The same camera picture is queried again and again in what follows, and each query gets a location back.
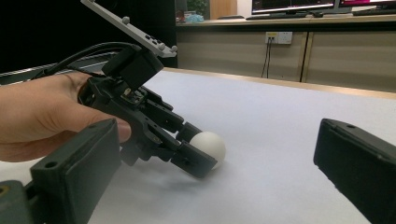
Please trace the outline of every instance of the electrical outlet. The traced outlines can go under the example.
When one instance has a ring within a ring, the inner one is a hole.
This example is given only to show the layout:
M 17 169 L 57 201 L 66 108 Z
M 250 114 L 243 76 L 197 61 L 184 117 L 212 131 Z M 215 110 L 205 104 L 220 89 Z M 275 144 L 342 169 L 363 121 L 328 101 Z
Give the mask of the electrical outlet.
M 293 32 L 279 32 L 277 35 L 277 44 L 291 44 Z
M 265 32 L 265 44 L 268 44 L 269 40 L 271 40 L 271 44 L 277 44 L 278 32 Z

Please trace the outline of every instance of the ball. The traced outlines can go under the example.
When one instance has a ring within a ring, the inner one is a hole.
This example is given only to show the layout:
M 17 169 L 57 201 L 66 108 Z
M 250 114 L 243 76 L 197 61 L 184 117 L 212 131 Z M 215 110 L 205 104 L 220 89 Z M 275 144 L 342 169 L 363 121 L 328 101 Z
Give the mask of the ball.
M 200 149 L 218 161 L 212 170 L 218 168 L 223 163 L 225 158 L 225 144 L 217 134 L 211 132 L 198 133 L 191 139 L 190 145 Z

